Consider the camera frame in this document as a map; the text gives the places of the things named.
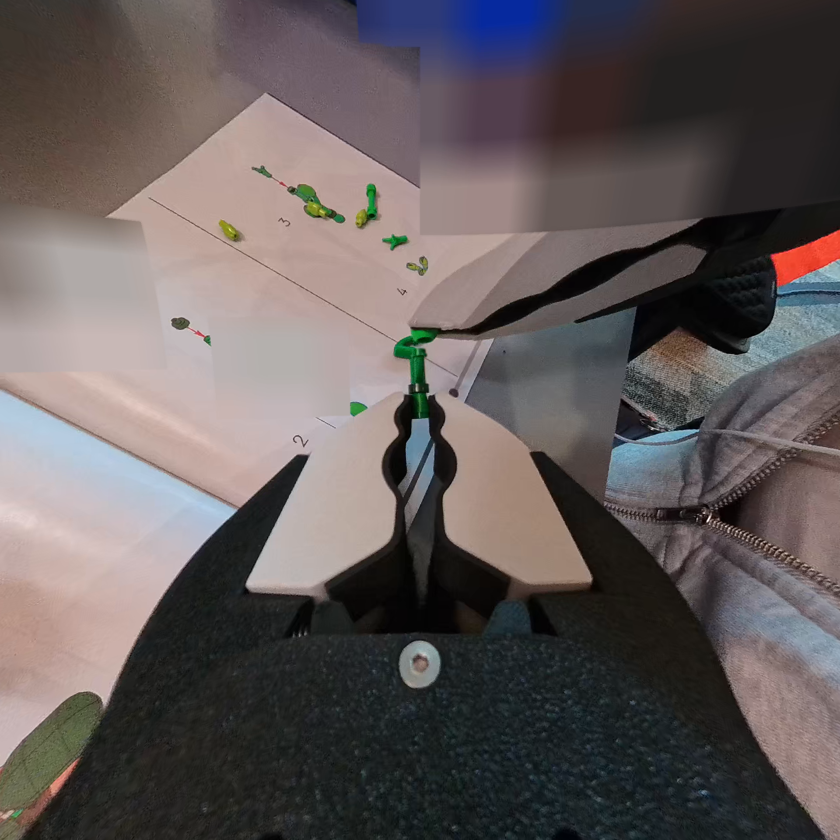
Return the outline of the open instruction booklet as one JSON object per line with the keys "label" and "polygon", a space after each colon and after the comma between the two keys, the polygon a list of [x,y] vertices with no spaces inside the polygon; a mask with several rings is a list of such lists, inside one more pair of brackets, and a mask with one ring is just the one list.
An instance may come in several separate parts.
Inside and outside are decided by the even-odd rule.
{"label": "open instruction booklet", "polygon": [[419,206],[264,96],[108,218],[143,233],[161,351],[118,368],[149,356],[117,347],[140,340],[128,304],[90,371],[2,373],[3,757],[60,701],[108,699],[187,554],[351,400],[403,390],[392,346],[429,287]]}

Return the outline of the green toy plant stem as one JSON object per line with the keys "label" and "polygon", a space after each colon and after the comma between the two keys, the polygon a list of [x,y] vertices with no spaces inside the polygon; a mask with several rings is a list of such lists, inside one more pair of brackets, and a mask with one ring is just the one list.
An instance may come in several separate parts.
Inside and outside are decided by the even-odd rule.
{"label": "green toy plant stem", "polygon": [[413,419],[429,417],[429,388],[425,372],[426,345],[439,335],[438,329],[412,329],[410,335],[396,342],[393,355],[409,364],[408,395],[413,404]]}

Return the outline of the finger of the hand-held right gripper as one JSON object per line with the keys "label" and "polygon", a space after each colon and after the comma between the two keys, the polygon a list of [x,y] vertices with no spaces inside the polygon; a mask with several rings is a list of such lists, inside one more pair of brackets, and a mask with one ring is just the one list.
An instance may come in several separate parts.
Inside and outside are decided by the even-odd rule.
{"label": "finger of the hand-held right gripper", "polygon": [[697,246],[642,248],[600,258],[576,269],[551,288],[500,307],[472,327],[475,336],[498,338],[600,317],[632,308],[634,300],[691,274],[703,261]]}
{"label": "finger of the hand-held right gripper", "polygon": [[699,220],[565,232],[447,234],[424,238],[429,287],[408,324],[444,337],[473,335],[473,325],[521,298],[546,291],[571,272],[627,250],[656,251],[664,237]]}

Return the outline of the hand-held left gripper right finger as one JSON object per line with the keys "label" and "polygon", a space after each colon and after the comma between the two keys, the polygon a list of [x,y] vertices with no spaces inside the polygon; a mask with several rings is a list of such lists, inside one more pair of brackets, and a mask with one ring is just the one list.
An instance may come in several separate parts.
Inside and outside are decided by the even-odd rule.
{"label": "hand-held left gripper right finger", "polygon": [[444,393],[429,399],[440,481],[430,581],[457,602],[584,592],[587,567],[528,447]]}

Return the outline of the grey zip hoodie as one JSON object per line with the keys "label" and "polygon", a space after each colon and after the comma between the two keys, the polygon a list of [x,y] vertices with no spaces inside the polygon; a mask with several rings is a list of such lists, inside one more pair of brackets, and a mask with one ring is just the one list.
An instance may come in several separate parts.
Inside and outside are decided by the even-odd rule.
{"label": "grey zip hoodie", "polygon": [[839,837],[838,440],[834,335],[738,379],[696,432],[620,442],[605,489],[825,838]]}

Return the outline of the grey desk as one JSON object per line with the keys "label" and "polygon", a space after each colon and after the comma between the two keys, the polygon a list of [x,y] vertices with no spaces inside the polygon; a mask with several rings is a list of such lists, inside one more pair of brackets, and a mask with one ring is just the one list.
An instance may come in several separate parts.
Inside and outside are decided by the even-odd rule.
{"label": "grey desk", "polygon": [[[2,2],[2,200],[106,216],[268,92],[419,184],[419,51],[348,2]],[[496,341],[468,404],[605,494],[634,311]]]}

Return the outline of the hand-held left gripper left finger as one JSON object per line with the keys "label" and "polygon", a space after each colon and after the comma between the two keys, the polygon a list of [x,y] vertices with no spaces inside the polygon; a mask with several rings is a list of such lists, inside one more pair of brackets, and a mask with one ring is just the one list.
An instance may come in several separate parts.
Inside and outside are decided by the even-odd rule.
{"label": "hand-held left gripper left finger", "polygon": [[251,571],[251,594],[385,604],[410,588],[400,485],[413,404],[394,393],[308,457]]}

